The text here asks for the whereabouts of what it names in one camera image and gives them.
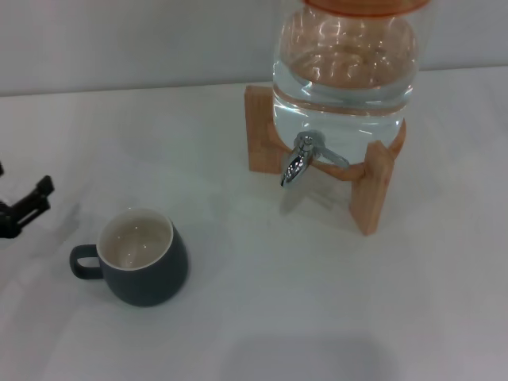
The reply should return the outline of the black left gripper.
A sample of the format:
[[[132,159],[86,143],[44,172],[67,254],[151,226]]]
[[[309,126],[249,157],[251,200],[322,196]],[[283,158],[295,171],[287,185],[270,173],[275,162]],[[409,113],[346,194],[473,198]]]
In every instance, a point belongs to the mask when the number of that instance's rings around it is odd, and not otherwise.
[[[49,210],[48,197],[52,192],[52,178],[46,175],[32,192],[12,206],[0,201],[0,239],[16,238],[21,229]]]

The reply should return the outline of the glass water dispenser jar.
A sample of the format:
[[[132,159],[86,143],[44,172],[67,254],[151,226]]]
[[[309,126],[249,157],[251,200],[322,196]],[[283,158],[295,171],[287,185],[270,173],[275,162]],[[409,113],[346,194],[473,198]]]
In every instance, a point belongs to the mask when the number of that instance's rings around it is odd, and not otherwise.
[[[300,6],[285,18],[275,50],[277,133],[290,144],[297,133],[317,130],[333,150],[389,144],[417,61],[417,37],[403,17],[339,17]]]

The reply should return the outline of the wooden dispenser stand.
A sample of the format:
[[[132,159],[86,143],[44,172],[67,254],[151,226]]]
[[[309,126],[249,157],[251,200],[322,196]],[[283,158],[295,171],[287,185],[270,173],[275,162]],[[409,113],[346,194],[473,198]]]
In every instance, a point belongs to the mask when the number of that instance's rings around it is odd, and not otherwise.
[[[283,143],[273,124],[273,93],[269,87],[246,86],[244,111],[248,142],[249,170],[279,174],[283,156],[290,149]],[[340,181],[352,184],[350,214],[365,236],[378,229],[394,163],[406,139],[406,123],[402,123],[396,138],[389,147],[376,140],[370,143],[364,162],[341,169],[333,164],[314,162],[319,171]]]

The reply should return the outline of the chrome faucet tap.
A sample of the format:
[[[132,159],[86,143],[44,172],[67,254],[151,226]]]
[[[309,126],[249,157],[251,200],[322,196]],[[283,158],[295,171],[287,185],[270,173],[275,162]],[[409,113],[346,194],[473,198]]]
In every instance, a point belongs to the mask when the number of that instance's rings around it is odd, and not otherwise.
[[[317,130],[300,132],[294,139],[294,149],[283,166],[280,185],[288,187],[295,183],[317,159],[324,157],[335,166],[348,168],[350,163],[325,146],[325,136]]]

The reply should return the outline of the black ceramic cup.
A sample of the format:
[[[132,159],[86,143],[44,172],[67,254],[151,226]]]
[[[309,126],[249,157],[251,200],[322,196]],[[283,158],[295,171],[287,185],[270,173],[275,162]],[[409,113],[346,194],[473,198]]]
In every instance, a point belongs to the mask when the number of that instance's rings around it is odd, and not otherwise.
[[[179,292],[190,270],[186,246],[174,223],[150,209],[130,209],[114,217],[96,244],[71,250],[75,277],[102,279],[131,306],[157,306]]]

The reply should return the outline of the orange dispenser lid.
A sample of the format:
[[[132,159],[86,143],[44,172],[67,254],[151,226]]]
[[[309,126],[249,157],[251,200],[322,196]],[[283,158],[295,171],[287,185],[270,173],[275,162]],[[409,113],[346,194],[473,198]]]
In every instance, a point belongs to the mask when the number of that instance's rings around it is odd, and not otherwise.
[[[432,0],[303,0],[326,13],[346,17],[392,17],[411,13]]]

